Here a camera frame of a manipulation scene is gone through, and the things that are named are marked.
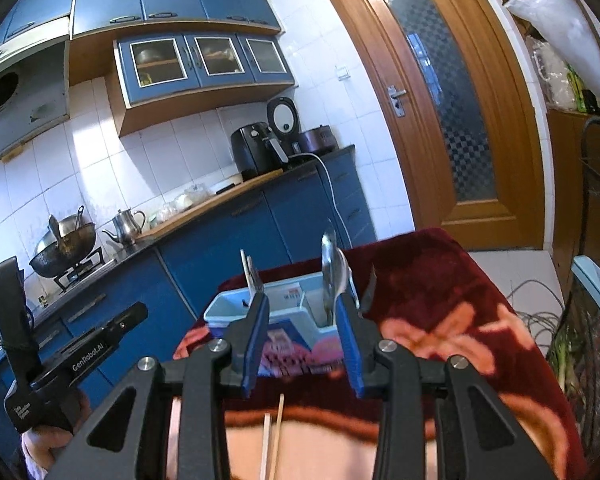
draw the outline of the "wooden chopstick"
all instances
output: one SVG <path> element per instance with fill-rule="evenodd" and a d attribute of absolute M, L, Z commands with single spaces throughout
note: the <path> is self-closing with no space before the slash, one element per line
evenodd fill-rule
<path fill-rule="evenodd" d="M 276 467 L 278 466 L 278 446 L 280 444 L 280 430 L 282 429 L 282 408 L 285 405 L 285 394 L 280 394 L 278 404 L 278 417 L 276 418 L 276 436 L 273 440 L 273 452 L 271 454 L 271 467 L 269 468 L 269 480 L 276 480 Z"/>
<path fill-rule="evenodd" d="M 264 433 L 262 433 L 262 459 L 260 460 L 260 480 L 267 480 L 267 458 L 269 456 L 269 433 L 271 433 L 271 414 L 264 414 Z"/>

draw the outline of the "hand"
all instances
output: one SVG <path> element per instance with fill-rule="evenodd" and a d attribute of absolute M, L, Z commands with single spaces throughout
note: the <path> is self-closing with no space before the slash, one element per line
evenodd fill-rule
<path fill-rule="evenodd" d="M 80 430 L 84 421 L 91 415 L 91 407 L 88 397 L 82 392 L 78 392 L 80 400 L 80 419 L 75 425 L 74 432 Z M 52 449 L 64 447 L 69 444 L 73 435 L 69 431 L 50 426 L 37 426 L 31 428 L 22 435 L 22 442 L 27 448 L 33 461 L 49 471 L 56 459 L 51 453 Z"/>

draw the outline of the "red object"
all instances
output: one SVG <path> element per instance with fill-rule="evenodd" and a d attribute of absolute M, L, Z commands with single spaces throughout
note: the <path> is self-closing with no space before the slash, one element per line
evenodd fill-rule
<path fill-rule="evenodd" d="M 507 300 L 456 241 L 442 229 L 428 229 L 345 254 L 358 291 L 365 290 L 372 265 L 376 268 L 376 295 L 367 317 L 378 323 L 383 336 L 424 358 L 465 355 L 532 434 L 556 476 L 584 476 L 574 417 L 549 365 Z M 318 271 L 320 261 L 315 259 L 263 270 L 260 276 L 267 283 Z M 240 275 L 219 290 L 245 286 Z M 200 318 L 174 358 L 186 357 L 209 338 Z M 280 393 L 285 394 L 285 420 L 367 442 L 378 436 L 380 404 L 356 399 L 343 370 L 284 380 L 259 378 L 251 399 L 225 402 L 227 427 L 262 428 L 264 411 L 275 413 Z M 433 412 L 426 398 L 424 409 L 431 439 Z"/>

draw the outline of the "screw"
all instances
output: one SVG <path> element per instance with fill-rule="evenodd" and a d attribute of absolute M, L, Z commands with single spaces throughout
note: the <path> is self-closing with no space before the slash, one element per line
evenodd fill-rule
<path fill-rule="evenodd" d="M 229 343 L 224 339 L 213 339 L 209 343 L 209 349 L 212 352 L 223 352 L 229 346 Z"/>
<path fill-rule="evenodd" d="M 451 363 L 453 368 L 457 370 L 464 370 L 468 367 L 469 361 L 463 355 L 452 355 L 449 358 L 449 362 Z"/>
<path fill-rule="evenodd" d="M 382 339 L 382 341 L 378 343 L 378 348 L 384 353 L 394 352 L 395 349 L 398 348 L 398 343 L 391 339 Z"/>
<path fill-rule="evenodd" d="M 138 361 L 138 368 L 143 372 L 151 370 L 155 366 L 155 359 L 153 357 L 143 357 Z"/>

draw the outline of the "kettle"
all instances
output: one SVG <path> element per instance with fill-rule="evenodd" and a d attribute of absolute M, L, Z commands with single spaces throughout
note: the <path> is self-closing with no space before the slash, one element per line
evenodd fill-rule
<path fill-rule="evenodd" d="M 142 215 L 142 225 L 138 225 L 134 215 Z M 129 247 L 136 243 L 136 237 L 142 233 L 142 228 L 146 222 L 146 216 L 142 211 L 131 212 L 131 209 L 122 211 L 118 209 L 118 214 L 113 217 L 113 225 L 116 228 L 117 235 L 114 235 L 103 229 L 102 232 L 109 235 L 115 243 L 122 244 L 123 247 Z"/>

